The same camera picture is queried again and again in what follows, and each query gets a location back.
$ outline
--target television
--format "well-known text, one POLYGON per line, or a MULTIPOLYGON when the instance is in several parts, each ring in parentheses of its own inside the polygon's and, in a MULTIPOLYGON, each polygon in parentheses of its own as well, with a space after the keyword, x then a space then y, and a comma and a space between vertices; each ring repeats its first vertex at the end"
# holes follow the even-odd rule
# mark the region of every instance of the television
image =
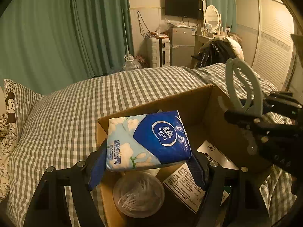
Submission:
POLYGON ((201 0, 165 0, 165 14, 202 20, 201 0))

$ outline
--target gingham bedsheet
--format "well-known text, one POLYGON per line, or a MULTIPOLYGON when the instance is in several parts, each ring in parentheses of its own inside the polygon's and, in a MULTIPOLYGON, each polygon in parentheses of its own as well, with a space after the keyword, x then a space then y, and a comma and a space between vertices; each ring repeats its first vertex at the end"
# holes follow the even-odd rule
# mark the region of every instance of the gingham bedsheet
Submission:
MULTIPOLYGON (((265 94, 276 90, 268 81, 260 77, 259 80, 265 94)), ((238 79, 234 82, 240 98, 246 98, 242 83, 238 79)), ((118 72, 81 81, 43 96, 25 121, 18 145, 9 160, 8 216, 16 226, 22 226, 31 197, 46 168, 71 167, 96 150, 95 124, 98 118, 209 83, 227 92, 225 64, 201 69, 169 66, 118 72)), ((24 93, 24 87, 16 84, 16 106, 25 99, 24 93)), ((24 114, 22 110, 17 113, 18 123, 24 114)), ((270 114, 270 117, 276 123, 288 122, 276 114, 270 114)), ((287 173, 280 171, 271 176, 261 187, 261 192, 275 222, 286 213, 294 197, 290 193, 291 181, 287 173), (285 207, 281 209, 278 202, 283 202, 285 207)), ((94 190, 92 196, 103 216, 100 192, 94 190)), ((79 226, 69 187, 66 188, 66 199, 72 224, 79 226)))

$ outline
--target oval mirror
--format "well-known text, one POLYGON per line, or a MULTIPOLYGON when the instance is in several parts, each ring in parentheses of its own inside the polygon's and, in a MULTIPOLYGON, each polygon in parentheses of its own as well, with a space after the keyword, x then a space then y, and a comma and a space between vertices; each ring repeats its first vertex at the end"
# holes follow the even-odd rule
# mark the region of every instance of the oval mirror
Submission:
POLYGON ((212 29, 216 30, 219 27, 219 13, 215 6, 209 5, 205 11, 205 21, 212 25, 212 29))

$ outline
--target product box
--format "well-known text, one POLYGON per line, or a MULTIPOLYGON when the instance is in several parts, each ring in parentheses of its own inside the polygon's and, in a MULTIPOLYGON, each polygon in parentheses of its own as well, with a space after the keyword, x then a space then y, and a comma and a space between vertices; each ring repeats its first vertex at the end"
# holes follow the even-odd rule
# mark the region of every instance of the product box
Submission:
MULTIPOLYGON (((97 122, 96 140, 101 145, 107 137, 109 119, 147 113, 178 110, 191 149, 198 149, 205 140, 219 149, 238 167, 245 166, 251 173, 261 173, 270 167, 270 163, 258 155, 247 153, 248 141, 240 129, 224 120, 224 111, 218 103, 222 96, 225 105, 232 108, 229 98, 218 87, 206 85, 194 90, 166 97, 141 106, 127 109, 106 117, 97 122)), ((175 172, 181 164, 163 167, 157 174, 162 182, 175 172)), ((131 218, 120 213, 114 204, 113 187, 121 177, 121 173, 106 171, 98 188, 101 190, 104 218, 108 227, 125 226, 191 226, 196 214, 183 204, 167 187, 165 200, 160 210, 148 218, 131 218)))

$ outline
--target sliding wardrobe door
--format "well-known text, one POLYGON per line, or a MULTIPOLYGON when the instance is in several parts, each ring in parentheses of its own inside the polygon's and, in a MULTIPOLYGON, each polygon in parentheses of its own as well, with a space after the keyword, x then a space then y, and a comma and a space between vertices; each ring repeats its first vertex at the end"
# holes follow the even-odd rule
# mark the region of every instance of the sliding wardrobe door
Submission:
POLYGON ((252 66, 255 58, 259 32, 258 0, 236 0, 237 30, 242 38, 245 62, 252 66))
POLYGON ((292 56, 293 18, 282 3, 274 0, 259 0, 259 8, 260 30, 252 68, 281 89, 292 56))

